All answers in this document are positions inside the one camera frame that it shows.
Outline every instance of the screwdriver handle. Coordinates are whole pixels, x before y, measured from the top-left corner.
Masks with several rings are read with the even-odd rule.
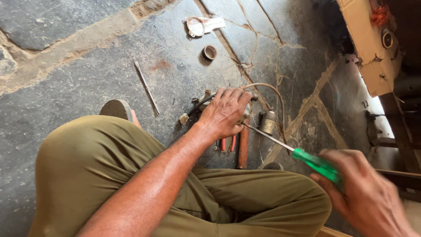
[[[305,152],[302,148],[295,148],[292,152],[292,157],[304,161],[311,168],[313,168],[321,175],[325,176],[327,179],[336,184],[339,184],[339,182],[341,181],[341,177],[338,174],[338,171],[333,167],[331,163],[320,157],[310,155],[309,153]]]

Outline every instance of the cardboard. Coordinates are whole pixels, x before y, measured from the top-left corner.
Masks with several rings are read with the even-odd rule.
[[[388,24],[377,27],[370,21],[370,0],[337,0],[346,26],[360,58],[358,69],[372,97],[393,92],[393,82],[402,64],[399,43],[392,30],[393,45],[385,48],[382,32]]]

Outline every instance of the red object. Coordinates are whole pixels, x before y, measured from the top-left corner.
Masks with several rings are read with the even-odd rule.
[[[387,23],[387,21],[390,18],[390,10],[388,6],[379,6],[376,9],[373,8],[373,5],[370,0],[370,6],[372,15],[370,17],[370,20],[372,23],[374,23],[376,26],[381,26]]]
[[[235,137],[236,137],[236,135],[232,136],[231,150],[229,150],[230,152],[233,152],[233,151],[234,151],[234,147],[235,147]]]
[[[221,139],[221,150],[225,151],[225,138]]]
[[[244,121],[245,124],[250,123],[250,119]],[[238,169],[247,169],[247,157],[248,157],[248,127],[240,132],[240,151],[238,152]]]

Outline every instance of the hammer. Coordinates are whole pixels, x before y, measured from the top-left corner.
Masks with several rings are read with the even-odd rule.
[[[246,119],[243,123],[250,124],[250,119]],[[247,169],[248,131],[249,128],[245,126],[244,130],[240,132],[240,151],[238,153],[237,168],[241,170]]]

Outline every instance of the trousers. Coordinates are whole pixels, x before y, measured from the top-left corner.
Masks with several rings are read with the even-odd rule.
[[[37,155],[37,203],[29,236],[75,236],[164,150],[149,133],[121,118],[85,116],[60,126]],[[303,175],[197,166],[152,236],[312,237],[330,210],[327,194]]]

